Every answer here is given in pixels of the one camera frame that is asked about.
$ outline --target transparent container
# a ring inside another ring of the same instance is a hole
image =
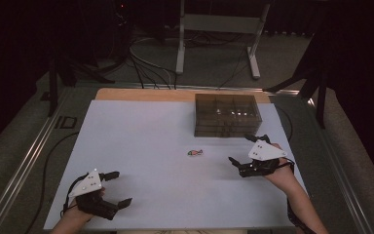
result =
[[[255,135],[261,123],[254,96],[196,94],[195,137]]]

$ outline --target metal rail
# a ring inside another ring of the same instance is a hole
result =
[[[65,88],[59,97],[59,106],[52,117],[49,117],[42,129],[40,130],[38,136],[33,141],[26,155],[23,157],[17,171],[14,173],[10,181],[8,182],[3,194],[0,197],[0,226],[7,215],[9,209],[17,198],[19,191],[22,189],[26,178],[28,177],[32,167],[34,166],[36,160],[40,156],[40,153],[47,142],[48,137],[51,134],[54,125],[56,124],[56,119],[59,114],[60,108],[63,106],[71,92],[70,88]]]
[[[298,92],[295,91],[281,90],[274,94],[268,93],[268,96],[297,97],[297,94]],[[360,204],[357,195],[350,181],[348,180],[347,175],[345,174],[342,163],[340,162],[335,149],[332,147],[330,138],[327,135],[326,131],[319,125],[317,121],[315,114],[316,106],[311,98],[307,99],[306,108],[308,109],[307,112],[310,115],[312,126],[316,128],[316,131],[318,132],[318,137],[325,146],[324,149],[326,151],[324,153],[327,156],[326,159],[330,164],[330,169],[332,170],[332,173],[335,175],[336,182],[338,183],[341,193],[344,196],[345,202],[348,206],[348,209],[351,212],[351,216],[355,222],[358,234],[373,234],[374,231],[369,222],[369,219],[363,211],[362,205]]]

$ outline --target tripod leg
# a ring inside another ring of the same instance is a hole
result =
[[[68,58],[66,56],[63,56],[62,58],[65,59],[69,64],[71,64],[75,68],[85,72],[91,78],[95,79],[96,81],[99,81],[100,83],[104,83],[104,84],[114,84],[115,83],[112,80],[105,79],[104,77],[98,75],[97,73],[93,72],[89,68],[87,68],[84,65],[80,64],[79,62],[75,61],[74,59]]]
[[[275,93],[279,90],[282,90],[286,88],[287,86],[296,83],[300,80],[307,79],[309,80],[309,76],[311,76],[313,73],[315,73],[316,70],[314,68],[305,70],[304,72],[301,72],[300,74],[295,74],[291,78],[277,84],[276,86],[273,86],[271,88],[263,89],[264,92],[269,92],[269,93]]]
[[[300,89],[297,96],[300,98],[311,98],[320,85],[320,78],[320,73],[312,73],[309,79],[306,80],[305,84],[303,84],[303,87]]]
[[[318,106],[317,106],[317,120],[320,126],[324,129],[324,102],[326,100],[326,81],[327,75],[325,73],[321,74],[320,84],[318,87]]]

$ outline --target gray floor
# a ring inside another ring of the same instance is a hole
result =
[[[232,38],[232,35],[217,36]],[[222,84],[225,89],[272,87],[292,75],[310,42],[308,38],[298,36],[263,36],[256,53],[261,78],[254,80],[251,78],[244,53],[251,39],[245,36],[228,45],[187,48],[184,74],[177,77],[177,88],[217,89]],[[142,35],[139,35],[139,41],[133,45],[132,51],[139,58],[174,70],[177,47],[176,38],[166,40],[163,45],[154,39],[142,39]],[[105,74],[106,78],[116,81],[115,85],[109,87],[140,88],[137,73],[131,66],[132,63],[128,60],[121,68]],[[163,69],[153,69],[170,82],[173,88],[173,75],[170,74],[168,78]],[[161,89],[167,87],[163,80],[158,77],[155,79]],[[144,82],[148,88],[153,88],[151,82],[146,79]],[[303,82],[298,82],[287,89],[298,91],[302,85]],[[37,151],[36,161],[27,180],[19,186],[19,191],[15,191],[18,196],[8,204],[8,212],[2,215],[5,218],[0,223],[0,233],[26,231],[39,207],[43,170],[47,157],[50,157],[42,210],[30,231],[45,233],[42,226],[76,137],[67,138],[49,155],[51,149],[63,137],[79,131],[96,91],[100,87],[106,87],[83,75],[75,88],[59,86],[62,102],[53,118],[47,117],[49,104],[40,100],[41,95],[48,90],[48,75],[45,75],[38,82],[37,94],[0,136],[0,197],[22,159],[31,154],[31,149]],[[297,92],[282,92],[281,95],[271,96],[271,99],[278,108],[290,138],[290,145],[320,217],[330,233],[374,233],[374,168],[349,120],[332,91],[328,90],[324,116],[326,130],[321,130],[313,118],[312,107],[305,100],[295,97],[295,93]],[[55,122],[59,116],[77,118],[77,125],[73,129],[56,128]],[[47,135],[40,133],[46,126],[51,126],[50,132]],[[42,135],[47,136],[42,140],[45,144],[34,143],[35,138]],[[343,170],[335,165],[342,165]],[[251,232],[293,233],[293,229]]]

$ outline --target hand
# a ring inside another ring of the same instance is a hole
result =
[[[105,194],[104,191],[105,191],[104,187],[102,187],[99,190],[99,193],[101,194],[101,196]],[[94,217],[93,214],[88,214],[88,213],[80,211],[74,199],[69,205],[68,210],[65,211],[65,213],[63,214],[63,217],[56,224],[56,226],[54,227],[51,233],[52,234],[76,233],[93,217]]]

